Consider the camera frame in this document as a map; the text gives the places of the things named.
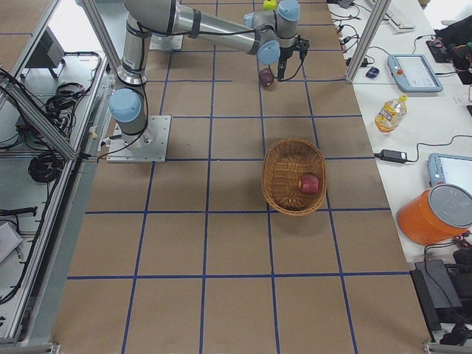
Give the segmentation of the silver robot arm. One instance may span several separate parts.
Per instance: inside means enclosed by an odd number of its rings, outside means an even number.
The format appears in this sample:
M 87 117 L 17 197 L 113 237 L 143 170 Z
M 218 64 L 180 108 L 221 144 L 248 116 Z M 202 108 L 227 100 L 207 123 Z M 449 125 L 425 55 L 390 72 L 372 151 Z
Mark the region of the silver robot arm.
M 284 79 L 292 54 L 306 52 L 298 34 L 297 1 L 280 1 L 273 10 L 246 14 L 242 24 L 179 1 L 125 1 L 124 7 L 125 44 L 117 67 L 117 90 L 108 107 L 126 147 L 148 145 L 154 136 L 145 91 L 149 51 L 179 51 L 184 38 L 220 44 L 254 55 L 261 64 L 277 63 L 278 81 Z

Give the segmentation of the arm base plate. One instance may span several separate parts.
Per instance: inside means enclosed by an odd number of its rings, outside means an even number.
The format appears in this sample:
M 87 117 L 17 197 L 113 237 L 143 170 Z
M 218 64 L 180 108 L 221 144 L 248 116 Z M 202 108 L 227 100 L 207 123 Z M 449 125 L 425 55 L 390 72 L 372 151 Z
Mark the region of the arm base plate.
M 128 136 L 121 132 L 116 123 L 114 135 L 108 144 L 109 154 L 106 161 L 109 163 L 147 163 L 165 162 L 170 135 L 171 116 L 151 115 L 148 119 L 147 130 L 136 140 L 136 136 Z
M 160 52 L 181 51 L 182 42 L 182 35 L 162 36 L 153 33 L 150 39 L 149 50 Z

